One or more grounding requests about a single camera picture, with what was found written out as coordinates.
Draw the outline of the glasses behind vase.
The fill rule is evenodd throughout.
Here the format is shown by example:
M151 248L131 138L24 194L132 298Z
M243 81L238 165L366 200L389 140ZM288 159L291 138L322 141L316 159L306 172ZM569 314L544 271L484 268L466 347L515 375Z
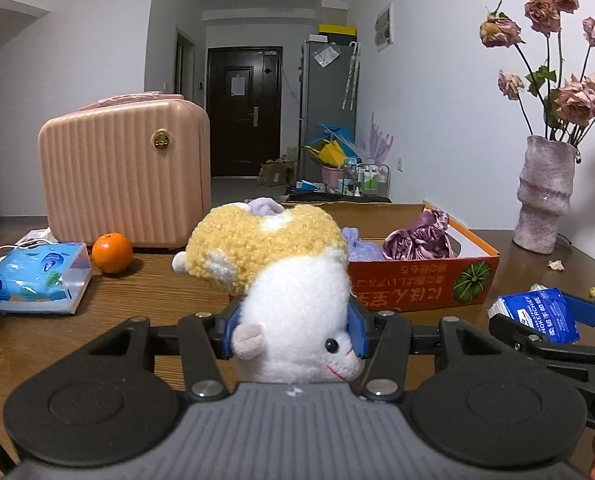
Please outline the glasses behind vase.
M557 239L555 240L555 246L557 246L561 250L565 250L566 252L573 252L573 244L571 240L561 233L557 235Z

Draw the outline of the white yellow plush toy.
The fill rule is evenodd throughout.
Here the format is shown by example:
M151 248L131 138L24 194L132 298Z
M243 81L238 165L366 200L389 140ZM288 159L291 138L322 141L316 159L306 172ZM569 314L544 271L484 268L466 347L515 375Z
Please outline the white yellow plush toy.
M350 382L363 370L346 328L346 243L326 210L258 217L248 203L216 207L172 268L240 298L232 357L243 382Z

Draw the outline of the grey refrigerator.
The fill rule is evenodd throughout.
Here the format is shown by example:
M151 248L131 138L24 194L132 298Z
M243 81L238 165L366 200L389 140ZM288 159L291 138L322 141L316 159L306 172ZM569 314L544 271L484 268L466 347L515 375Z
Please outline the grey refrigerator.
M307 39L302 44L299 76L299 178L319 181L319 166L304 150L323 135L320 124L346 128L354 134L356 113L342 108L354 36L329 35L327 42Z

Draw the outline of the purple satin scrunchie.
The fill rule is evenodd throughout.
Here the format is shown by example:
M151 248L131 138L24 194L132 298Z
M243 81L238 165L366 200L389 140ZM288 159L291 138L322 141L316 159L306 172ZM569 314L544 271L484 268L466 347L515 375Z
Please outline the purple satin scrunchie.
M424 209L407 229L389 234L382 245L386 260L454 258L456 252L447 234L450 216L442 209Z

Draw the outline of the lavender knitted cloth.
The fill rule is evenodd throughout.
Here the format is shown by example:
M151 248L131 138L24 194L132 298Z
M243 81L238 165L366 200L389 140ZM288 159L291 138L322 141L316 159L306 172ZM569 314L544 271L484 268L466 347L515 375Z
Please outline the lavender knitted cloth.
M384 259L382 248L374 242L363 240L359 236L359 229L345 226L342 229L346 243L349 262L382 261Z

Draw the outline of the dark entrance door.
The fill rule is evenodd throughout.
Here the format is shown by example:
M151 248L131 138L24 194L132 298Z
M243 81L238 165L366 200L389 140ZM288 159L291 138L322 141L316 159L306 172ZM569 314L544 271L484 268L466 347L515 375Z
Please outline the dark entrance door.
M212 48L206 111L211 171L218 177L255 177L280 156L281 47Z

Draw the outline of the pink textured vase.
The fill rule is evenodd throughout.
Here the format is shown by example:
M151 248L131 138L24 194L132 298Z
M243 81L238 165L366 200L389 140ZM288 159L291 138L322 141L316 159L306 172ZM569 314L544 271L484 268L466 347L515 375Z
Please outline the pink textured vase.
M526 139L517 197L521 203L513 242L540 255L555 249L559 220L570 211L577 149L543 136Z

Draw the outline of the brown cardboard box on floor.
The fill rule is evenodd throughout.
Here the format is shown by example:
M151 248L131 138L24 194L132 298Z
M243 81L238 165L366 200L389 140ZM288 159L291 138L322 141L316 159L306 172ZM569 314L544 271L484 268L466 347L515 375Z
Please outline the brown cardboard box on floor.
M258 183L268 186L292 186L296 183L296 163L290 160L264 162L258 174Z

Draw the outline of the blue handkerchief tissue pack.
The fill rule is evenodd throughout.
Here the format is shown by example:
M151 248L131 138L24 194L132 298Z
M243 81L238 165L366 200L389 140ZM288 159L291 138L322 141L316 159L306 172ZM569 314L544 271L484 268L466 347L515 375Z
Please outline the blue handkerchief tissue pack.
M537 330L557 344L574 344L581 339L572 309L557 288L537 288L521 294L500 296L487 311L500 314Z

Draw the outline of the yellow box on refrigerator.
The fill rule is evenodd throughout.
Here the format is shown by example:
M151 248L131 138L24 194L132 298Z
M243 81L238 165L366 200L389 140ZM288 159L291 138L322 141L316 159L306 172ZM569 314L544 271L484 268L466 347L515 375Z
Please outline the yellow box on refrigerator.
M318 32L320 35L357 36L356 27L345 25L319 24Z

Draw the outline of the dried pink rose bouquet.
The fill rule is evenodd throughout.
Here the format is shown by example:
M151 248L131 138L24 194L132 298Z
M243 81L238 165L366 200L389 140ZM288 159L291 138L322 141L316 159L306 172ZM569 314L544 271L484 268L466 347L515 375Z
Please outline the dried pink rose bouquet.
M540 133L548 141L558 141L578 148L595 125L595 70L589 58L595 50L595 18L582 20L586 53L578 73L564 75L565 59L562 41L562 17L579 9L579 0L527 0L524 16L533 32L545 40L545 57L540 64L529 62L522 46L522 28L516 20L501 10L498 3L489 10L479 27L483 47L506 48L518 52L524 75L502 70L497 87L509 101L519 104L522 116L528 118L523 96L536 98L543 113L544 128Z

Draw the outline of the red cardboard pumpkin box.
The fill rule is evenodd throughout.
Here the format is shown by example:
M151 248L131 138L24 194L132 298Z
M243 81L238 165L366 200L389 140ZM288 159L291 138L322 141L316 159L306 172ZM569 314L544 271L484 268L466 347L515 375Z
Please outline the red cardboard pumpkin box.
M408 228L430 204L319 202L341 228L358 230L359 239L381 246L398 228ZM453 258L355 261L348 265L352 291L369 310L401 312L480 304L499 263L499 251L459 221L448 221Z

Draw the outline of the light blue tissue pack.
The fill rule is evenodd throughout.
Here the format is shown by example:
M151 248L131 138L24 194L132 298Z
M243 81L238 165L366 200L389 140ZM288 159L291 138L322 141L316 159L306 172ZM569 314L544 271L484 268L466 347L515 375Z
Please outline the light blue tissue pack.
M12 248L0 260L0 313L74 315L91 277L84 244Z

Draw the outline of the fallen pink petal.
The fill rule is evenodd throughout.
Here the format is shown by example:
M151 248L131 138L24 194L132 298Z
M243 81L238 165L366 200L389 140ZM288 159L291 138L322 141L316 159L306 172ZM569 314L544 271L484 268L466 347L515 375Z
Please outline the fallen pink petal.
M565 266L561 260L551 260L547 263L547 267L555 272L563 272L565 270Z

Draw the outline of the pink ribbed suitcase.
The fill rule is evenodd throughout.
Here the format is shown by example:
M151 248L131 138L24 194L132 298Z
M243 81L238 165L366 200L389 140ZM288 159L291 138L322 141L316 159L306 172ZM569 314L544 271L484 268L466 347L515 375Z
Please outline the pink ribbed suitcase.
M125 94L48 120L37 137L52 234L92 245L119 232L177 248L211 206L210 123L179 94Z

